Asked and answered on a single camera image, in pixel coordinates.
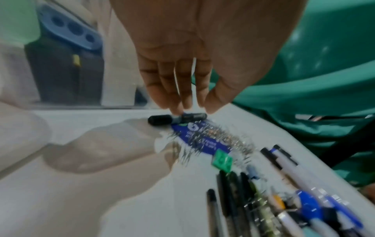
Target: blue paper label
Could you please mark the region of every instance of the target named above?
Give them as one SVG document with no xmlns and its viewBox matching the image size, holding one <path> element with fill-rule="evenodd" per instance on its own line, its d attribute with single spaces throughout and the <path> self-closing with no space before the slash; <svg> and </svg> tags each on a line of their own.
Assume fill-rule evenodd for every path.
<svg viewBox="0 0 375 237">
<path fill-rule="evenodd" d="M 179 132 L 179 137 L 187 144 L 191 143 L 191 138 L 194 135 L 194 132 L 202 130 L 205 125 L 204 121 L 198 121 L 194 123 L 185 123 L 185 124 L 175 124 L 172 125 L 172 129 L 176 132 Z M 220 140 L 215 140 L 213 138 L 204 136 L 200 139 L 199 144 L 194 144 L 193 146 L 198 146 L 199 150 L 206 154 L 214 155 L 217 149 L 221 149 L 226 153 L 229 153 L 229 147 L 225 142 Z"/>
</svg>

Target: green plastic block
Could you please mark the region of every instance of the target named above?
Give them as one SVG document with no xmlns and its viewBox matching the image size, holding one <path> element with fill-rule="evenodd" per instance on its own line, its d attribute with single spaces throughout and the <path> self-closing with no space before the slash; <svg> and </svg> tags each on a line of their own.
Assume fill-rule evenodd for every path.
<svg viewBox="0 0 375 237">
<path fill-rule="evenodd" d="M 218 149 L 212 159 L 212 165 L 218 169 L 225 171 L 226 173 L 230 172 L 232 168 L 233 158 L 225 153 L 223 150 Z"/>
</svg>

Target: white table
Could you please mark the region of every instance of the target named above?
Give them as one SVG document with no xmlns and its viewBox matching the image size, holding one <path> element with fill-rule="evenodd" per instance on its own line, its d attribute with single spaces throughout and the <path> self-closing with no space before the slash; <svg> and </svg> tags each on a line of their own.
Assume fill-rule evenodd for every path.
<svg viewBox="0 0 375 237">
<path fill-rule="evenodd" d="M 98 127 L 166 112 L 65 110 L 35 113 L 51 127 L 50 142 L 64 146 Z M 338 190 L 368 230 L 375 233 L 374 206 L 287 132 L 234 105 L 224 107 L 209 118 L 246 132 L 258 148 L 280 144 L 298 162 Z M 166 144 L 168 135 L 167 131 L 161 133 L 164 137 L 155 141 L 157 152 Z M 208 155 L 192 157 L 186 167 L 175 164 L 169 173 L 157 176 L 147 190 L 138 190 L 137 196 L 126 199 L 123 191 L 133 180 L 124 180 L 124 172 L 131 163 L 77 174 L 51 168 L 43 160 L 44 155 L 42 152 L 27 158 L 24 164 L 0 180 L 0 236 L 209 236 L 205 193 L 209 188 L 216 189 L 218 171 L 211 166 Z M 262 162 L 265 173 L 274 171 L 266 159 L 261 158 Z M 140 170 L 134 180 L 146 176 L 148 174 Z M 270 182 L 278 182 L 280 178 L 276 173 L 269 177 Z"/>
</svg>

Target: white tabletop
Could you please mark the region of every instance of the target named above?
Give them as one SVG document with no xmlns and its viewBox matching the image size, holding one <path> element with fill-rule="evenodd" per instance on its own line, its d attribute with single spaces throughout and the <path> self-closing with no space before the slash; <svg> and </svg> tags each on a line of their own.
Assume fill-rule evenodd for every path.
<svg viewBox="0 0 375 237">
<path fill-rule="evenodd" d="M 145 118 L 166 111 L 60 110 L 35 113 L 49 124 L 52 130 L 50 143 L 55 150 L 49 154 L 44 150 L 36 153 L 0 180 L 0 236 L 209 236 L 205 195 L 209 188 L 217 188 L 215 174 L 218 173 L 211 166 L 209 155 L 192 157 L 187 166 L 176 163 L 171 170 L 167 165 L 148 158 L 86 173 L 59 170 L 47 161 L 53 159 L 54 151 L 88 131 L 109 126 L 120 134 L 124 122 L 130 120 L 134 125 L 136 121 L 136 126 L 146 126 Z M 372 225 L 374 206 L 287 132 L 234 105 L 224 107 L 209 119 L 245 132 L 259 149 L 281 145 L 300 164 L 345 197 L 368 230 L 375 233 Z M 140 143 L 149 140 L 149 134 L 143 134 L 142 128 L 137 132 L 143 139 Z M 154 138 L 156 152 L 168 142 L 168 133 L 167 130 L 160 131 L 161 135 Z M 137 141 L 128 141 L 137 145 Z M 268 175 L 269 182 L 276 184 L 280 176 L 274 168 L 266 159 L 256 159 Z M 144 171 L 150 167 L 159 171 Z M 134 188 L 142 180 L 148 183 L 143 188 Z"/>
</svg>

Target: human hand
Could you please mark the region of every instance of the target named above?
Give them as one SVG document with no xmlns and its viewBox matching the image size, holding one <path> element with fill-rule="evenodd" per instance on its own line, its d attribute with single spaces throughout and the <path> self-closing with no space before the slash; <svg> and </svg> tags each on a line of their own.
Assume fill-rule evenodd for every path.
<svg viewBox="0 0 375 237">
<path fill-rule="evenodd" d="M 161 108 L 181 114 L 192 106 L 194 57 L 198 104 L 214 113 L 268 72 L 298 23 L 306 1 L 111 3 L 135 45 L 139 70 L 151 98 Z M 212 67 L 220 79 L 209 92 Z"/>
</svg>

